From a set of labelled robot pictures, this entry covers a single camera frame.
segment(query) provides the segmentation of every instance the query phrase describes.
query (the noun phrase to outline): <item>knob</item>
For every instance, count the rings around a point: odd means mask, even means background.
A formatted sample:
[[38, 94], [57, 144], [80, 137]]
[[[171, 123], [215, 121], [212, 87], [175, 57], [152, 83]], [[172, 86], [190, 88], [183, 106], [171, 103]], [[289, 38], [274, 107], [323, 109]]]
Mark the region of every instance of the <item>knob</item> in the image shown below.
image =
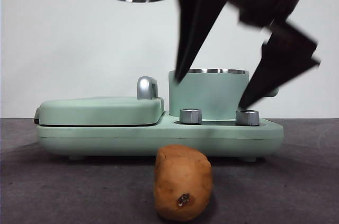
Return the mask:
[[256, 110], [238, 110], [235, 116], [237, 125], [258, 126], [259, 112]]
[[201, 109], [181, 109], [180, 122], [184, 124], [200, 124], [202, 120]]

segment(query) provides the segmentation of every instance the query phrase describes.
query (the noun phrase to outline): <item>gray table surface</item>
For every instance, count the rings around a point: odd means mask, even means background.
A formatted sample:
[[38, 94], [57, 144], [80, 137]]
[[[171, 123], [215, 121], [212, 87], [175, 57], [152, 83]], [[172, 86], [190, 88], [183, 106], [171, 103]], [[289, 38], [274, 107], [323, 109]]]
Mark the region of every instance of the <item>gray table surface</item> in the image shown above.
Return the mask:
[[[210, 158], [213, 194], [190, 223], [339, 223], [339, 119], [272, 119], [277, 153]], [[1, 223], [173, 223], [153, 208], [153, 157], [71, 162], [37, 143], [32, 119], [1, 119]]]

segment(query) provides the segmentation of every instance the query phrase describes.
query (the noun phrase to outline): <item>appliance foot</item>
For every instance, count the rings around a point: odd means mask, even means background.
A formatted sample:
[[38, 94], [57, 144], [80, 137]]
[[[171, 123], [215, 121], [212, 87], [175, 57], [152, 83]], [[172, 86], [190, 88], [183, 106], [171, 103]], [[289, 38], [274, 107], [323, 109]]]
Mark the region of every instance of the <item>appliance foot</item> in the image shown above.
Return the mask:
[[84, 160], [86, 157], [85, 156], [76, 156], [76, 155], [70, 155], [68, 156], [69, 160]]
[[238, 159], [241, 160], [242, 162], [255, 162], [256, 161], [256, 157], [241, 157]]

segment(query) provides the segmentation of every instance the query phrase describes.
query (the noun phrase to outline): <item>mint green appliance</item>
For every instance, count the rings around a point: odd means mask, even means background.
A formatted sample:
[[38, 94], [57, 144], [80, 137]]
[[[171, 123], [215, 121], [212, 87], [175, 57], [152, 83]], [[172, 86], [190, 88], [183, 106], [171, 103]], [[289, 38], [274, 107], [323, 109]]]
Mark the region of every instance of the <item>mint green appliance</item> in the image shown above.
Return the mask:
[[207, 156], [254, 161], [280, 147], [283, 127], [257, 111], [237, 111], [247, 83], [243, 70], [191, 70], [179, 85], [170, 72], [169, 112], [151, 77], [138, 80], [136, 97], [46, 101], [34, 118], [38, 141], [71, 159], [155, 156], [162, 146], [182, 144]]

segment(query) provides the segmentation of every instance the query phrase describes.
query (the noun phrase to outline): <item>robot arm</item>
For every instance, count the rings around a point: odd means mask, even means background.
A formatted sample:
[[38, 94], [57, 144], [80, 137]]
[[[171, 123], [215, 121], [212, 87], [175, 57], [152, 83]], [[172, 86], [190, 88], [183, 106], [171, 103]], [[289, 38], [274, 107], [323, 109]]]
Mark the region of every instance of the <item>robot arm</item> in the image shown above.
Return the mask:
[[247, 108], [279, 85], [319, 63], [312, 59], [317, 45], [287, 22], [299, 0], [179, 0], [180, 43], [175, 78], [180, 82], [192, 65], [223, 6], [239, 8], [239, 20], [268, 28], [272, 36], [262, 47], [262, 60], [239, 106]]

